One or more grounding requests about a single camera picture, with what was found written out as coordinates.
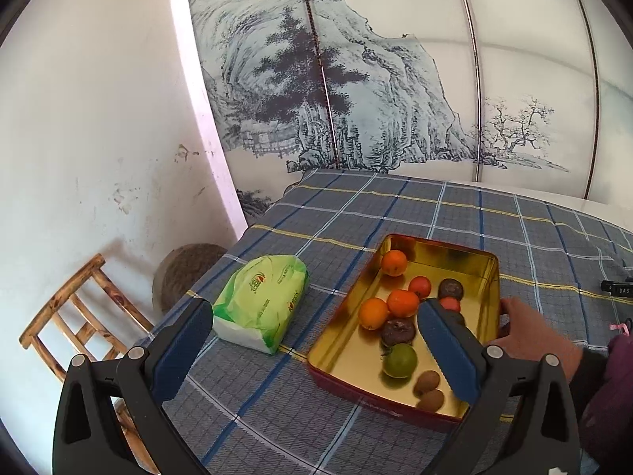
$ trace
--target painted mountain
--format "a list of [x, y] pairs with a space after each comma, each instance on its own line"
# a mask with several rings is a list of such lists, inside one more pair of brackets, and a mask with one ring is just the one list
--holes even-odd
[[[415, 37], [378, 36], [345, 0], [312, 1], [343, 167], [386, 172], [401, 162], [474, 159], [474, 140]], [[335, 148], [303, 0], [189, 5], [224, 149], [285, 157], [288, 172], [332, 166]]]

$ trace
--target dark purple fruit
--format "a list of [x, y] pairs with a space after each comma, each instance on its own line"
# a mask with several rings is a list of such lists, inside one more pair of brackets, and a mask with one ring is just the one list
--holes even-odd
[[381, 332], [382, 344], [387, 348], [401, 342], [411, 344], [415, 333], [415, 325], [413, 325], [411, 320], [395, 318], [383, 325]]
[[446, 296], [457, 298], [460, 301], [464, 298], [464, 286], [459, 280], [444, 279], [439, 283], [438, 300], [442, 300]]

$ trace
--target blue gripper pad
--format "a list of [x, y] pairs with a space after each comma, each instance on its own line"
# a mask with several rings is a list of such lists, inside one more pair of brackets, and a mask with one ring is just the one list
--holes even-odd
[[481, 392], [477, 366], [428, 301], [418, 307], [417, 319], [418, 330], [455, 396], [473, 405]]
[[173, 340], [153, 368], [151, 392], [157, 403], [173, 399], [189, 373], [195, 357], [205, 344], [213, 327], [213, 308], [208, 301], [194, 300], [190, 305], [198, 308], [184, 321], [178, 318], [171, 327], [176, 330]]

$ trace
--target screw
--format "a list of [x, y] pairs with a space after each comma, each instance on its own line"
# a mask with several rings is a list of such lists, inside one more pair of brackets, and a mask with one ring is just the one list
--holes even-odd
[[81, 366], [83, 364], [83, 361], [85, 361], [84, 355], [78, 354], [71, 359], [70, 363], [76, 368], [78, 366]]
[[496, 344], [491, 344], [485, 350], [487, 354], [493, 359], [500, 359], [501, 357], [503, 357], [503, 350]]
[[545, 362], [550, 366], [558, 366], [560, 364], [558, 357], [556, 357], [553, 353], [549, 353], [545, 356]]
[[140, 359], [141, 357], [143, 357], [143, 355], [145, 355], [145, 349], [142, 346], [134, 346], [127, 353], [127, 356], [130, 359], [134, 359], [134, 360]]

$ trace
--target human hand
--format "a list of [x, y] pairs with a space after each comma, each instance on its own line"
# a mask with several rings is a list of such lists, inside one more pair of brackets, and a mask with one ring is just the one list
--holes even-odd
[[555, 332], [538, 311], [515, 296], [502, 298], [501, 309], [510, 317], [510, 323], [501, 330], [504, 337], [488, 344], [501, 346], [510, 357], [530, 361], [540, 361], [544, 355], [553, 353], [560, 360], [567, 381], [572, 380], [582, 349]]

